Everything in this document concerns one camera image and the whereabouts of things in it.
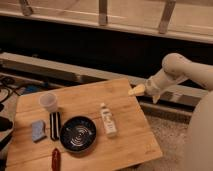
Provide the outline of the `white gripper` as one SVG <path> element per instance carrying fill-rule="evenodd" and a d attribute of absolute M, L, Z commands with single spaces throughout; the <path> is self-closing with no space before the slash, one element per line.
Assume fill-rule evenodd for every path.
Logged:
<path fill-rule="evenodd" d="M 143 84 L 137 85 L 128 91 L 130 96 L 143 96 L 146 87 L 146 93 L 153 96 L 154 104 L 160 99 L 160 95 L 170 86 L 180 84 L 186 81 L 187 78 L 183 75 L 175 76 L 166 73 L 163 69 L 159 70 L 155 75 L 149 77 L 145 86 Z"/>

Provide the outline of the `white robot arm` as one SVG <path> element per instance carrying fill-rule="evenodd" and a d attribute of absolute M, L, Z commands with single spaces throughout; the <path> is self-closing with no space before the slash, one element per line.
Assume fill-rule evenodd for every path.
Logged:
<path fill-rule="evenodd" d="M 162 68 L 145 83 L 130 89 L 130 96 L 147 94 L 156 103 L 170 87 L 191 80 L 204 88 L 187 99 L 195 100 L 187 129 L 181 171 L 213 171 L 213 66 L 193 62 L 179 53 L 169 53 Z"/>

